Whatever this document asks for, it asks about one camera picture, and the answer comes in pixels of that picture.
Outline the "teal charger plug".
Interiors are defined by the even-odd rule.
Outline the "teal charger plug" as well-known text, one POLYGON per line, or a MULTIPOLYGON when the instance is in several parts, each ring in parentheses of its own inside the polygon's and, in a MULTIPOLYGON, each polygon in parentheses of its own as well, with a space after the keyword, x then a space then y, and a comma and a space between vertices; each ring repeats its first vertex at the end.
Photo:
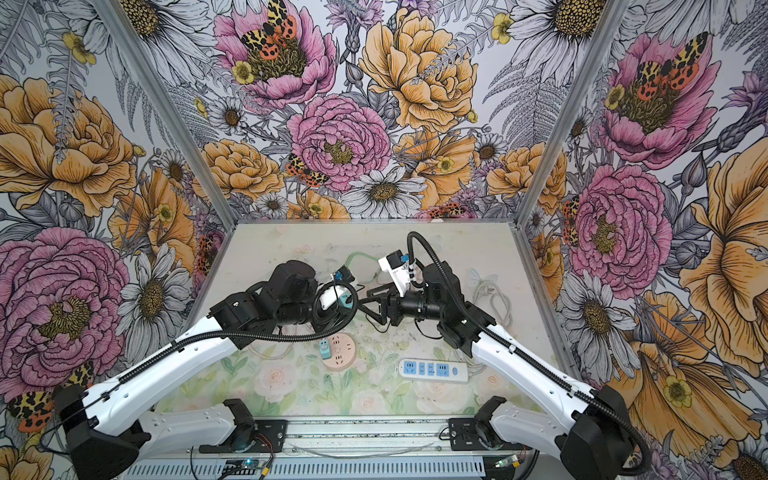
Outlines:
POLYGON ((332 357, 330 342, 327 339, 318 342, 320 355, 323 360, 329 360, 332 357))

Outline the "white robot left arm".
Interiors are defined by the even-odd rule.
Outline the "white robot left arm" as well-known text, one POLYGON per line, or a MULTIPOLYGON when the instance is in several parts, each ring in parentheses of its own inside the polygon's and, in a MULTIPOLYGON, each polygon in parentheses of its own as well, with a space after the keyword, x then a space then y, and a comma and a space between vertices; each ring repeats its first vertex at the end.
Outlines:
POLYGON ((66 452, 80 479, 113 479, 138 460, 193 446, 249 449, 254 419, 240 400, 162 416, 152 407, 210 365, 255 340, 281 341, 276 329, 313 322, 320 331, 347 307, 338 275, 321 286, 308 264, 289 260, 271 277, 215 304, 189 330, 125 372, 89 388, 54 395, 66 452))

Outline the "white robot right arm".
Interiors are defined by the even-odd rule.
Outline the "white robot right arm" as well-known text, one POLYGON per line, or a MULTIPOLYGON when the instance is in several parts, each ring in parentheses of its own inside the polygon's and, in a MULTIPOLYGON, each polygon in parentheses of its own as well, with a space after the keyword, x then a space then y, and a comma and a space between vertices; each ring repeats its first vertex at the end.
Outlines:
POLYGON ((371 319, 390 326, 404 318, 435 322, 440 340, 495 370, 549 416, 525 420, 505 399, 494 397, 475 416, 484 445, 519 443, 556 456, 575 479, 636 477, 650 471, 652 450, 615 390, 596 390, 532 353, 464 299, 447 263, 426 266, 422 281, 416 281, 413 262, 401 252, 378 264, 391 280, 365 298, 378 306, 371 319))

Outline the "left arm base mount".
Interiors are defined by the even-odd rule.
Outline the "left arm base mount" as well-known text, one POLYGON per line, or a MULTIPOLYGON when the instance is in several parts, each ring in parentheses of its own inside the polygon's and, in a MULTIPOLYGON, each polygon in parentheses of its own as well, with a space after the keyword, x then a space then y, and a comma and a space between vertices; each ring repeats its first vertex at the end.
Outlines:
POLYGON ((256 420, 249 429, 237 426, 219 445, 201 445, 203 454, 281 453, 287 434, 287 420, 256 420))

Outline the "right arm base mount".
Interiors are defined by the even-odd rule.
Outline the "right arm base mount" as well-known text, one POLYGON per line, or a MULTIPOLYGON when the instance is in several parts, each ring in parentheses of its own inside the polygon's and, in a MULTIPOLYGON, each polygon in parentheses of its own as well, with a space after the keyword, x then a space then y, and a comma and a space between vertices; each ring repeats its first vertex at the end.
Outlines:
POLYGON ((447 440, 452 451, 523 451, 529 447, 504 441, 487 422, 473 417, 449 418, 447 440))

